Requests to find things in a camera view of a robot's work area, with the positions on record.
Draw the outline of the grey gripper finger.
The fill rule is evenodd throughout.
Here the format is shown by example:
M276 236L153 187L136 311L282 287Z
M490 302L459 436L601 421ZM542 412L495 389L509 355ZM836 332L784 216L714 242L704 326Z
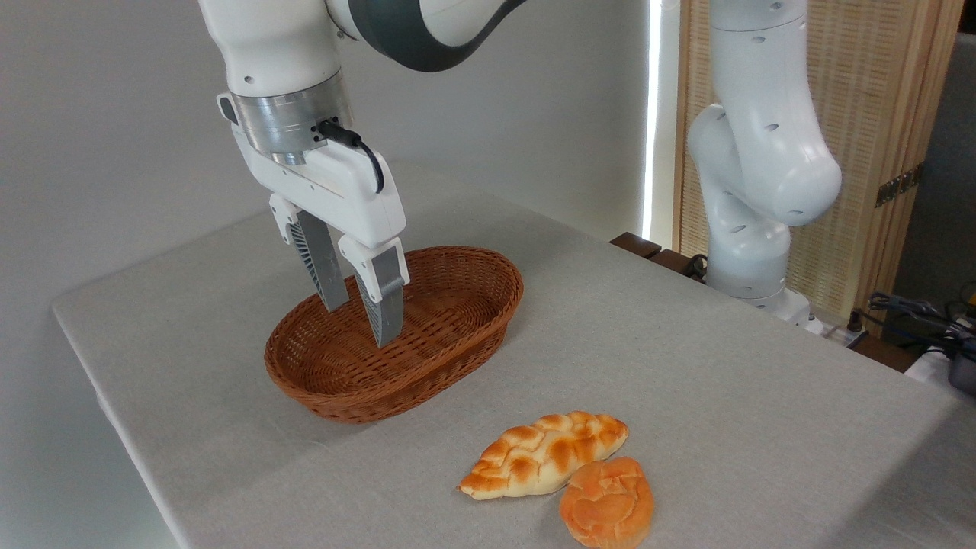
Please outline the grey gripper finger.
M394 237L377 248L363 246L348 234L339 252L355 268L357 287L377 347L400 336L404 319L404 286L410 282L401 240Z
M327 223L279 194L271 195L269 206L282 239L299 253L322 303L334 312L349 295Z

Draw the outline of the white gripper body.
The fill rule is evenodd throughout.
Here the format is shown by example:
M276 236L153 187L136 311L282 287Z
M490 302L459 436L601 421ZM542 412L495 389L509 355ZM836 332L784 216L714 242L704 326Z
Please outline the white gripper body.
M377 191L373 162L362 150L330 142L304 153L303 165L280 165L231 131L259 184L369 248L399 236L406 226L400 195L388 166Z

